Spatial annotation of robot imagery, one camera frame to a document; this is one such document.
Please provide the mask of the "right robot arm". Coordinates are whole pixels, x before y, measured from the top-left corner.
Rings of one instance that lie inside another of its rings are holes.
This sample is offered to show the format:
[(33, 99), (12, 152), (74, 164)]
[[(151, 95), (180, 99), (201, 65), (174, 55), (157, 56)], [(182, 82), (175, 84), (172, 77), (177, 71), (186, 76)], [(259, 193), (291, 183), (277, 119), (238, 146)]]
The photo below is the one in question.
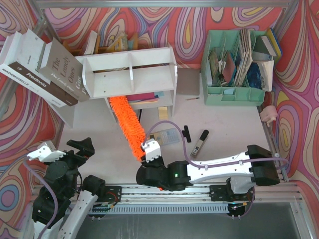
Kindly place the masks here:
[(204, 181), (226, 177), (234, 194), (245, 194), (254, 186), (280, 183), (270, 151), (249, 145), (247, 151), (209, 161), (175, 161), (164, 164), (163, 158), (142, 163), (137, 170), (139, 185), (158, 187), (167, 191), (183, 191)]

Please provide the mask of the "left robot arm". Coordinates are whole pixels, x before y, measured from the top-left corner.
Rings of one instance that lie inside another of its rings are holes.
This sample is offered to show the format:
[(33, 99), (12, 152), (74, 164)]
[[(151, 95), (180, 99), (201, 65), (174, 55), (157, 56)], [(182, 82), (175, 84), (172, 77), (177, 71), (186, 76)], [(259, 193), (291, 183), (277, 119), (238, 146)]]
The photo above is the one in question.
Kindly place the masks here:
[(69, 140), (70, 151), (60, 151), (51, 141), (38, 146), (27, 160), (39, 160), (47, 165), (39, 195), (33, 202), (32, 219), (37, 239), (74, 239), (93, 204), (106, 195), (105, 181), (90, 175), (77, 187), (79, 167), (94, 155), (91, 138)]

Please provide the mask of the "orange microfiber duster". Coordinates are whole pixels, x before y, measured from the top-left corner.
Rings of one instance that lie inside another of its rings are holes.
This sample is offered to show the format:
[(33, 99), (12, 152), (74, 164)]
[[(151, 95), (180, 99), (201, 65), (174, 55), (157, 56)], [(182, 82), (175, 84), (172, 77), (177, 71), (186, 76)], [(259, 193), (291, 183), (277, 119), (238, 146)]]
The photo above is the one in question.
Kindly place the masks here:
[(126, 96), (110, 97), (109, 103), (129, 143), (133, 156), (138, 162), (142, 163), (145, 153), (141, 149), (141, 144), (146, 139), (146, 134), (138, 117), (130, 106)]

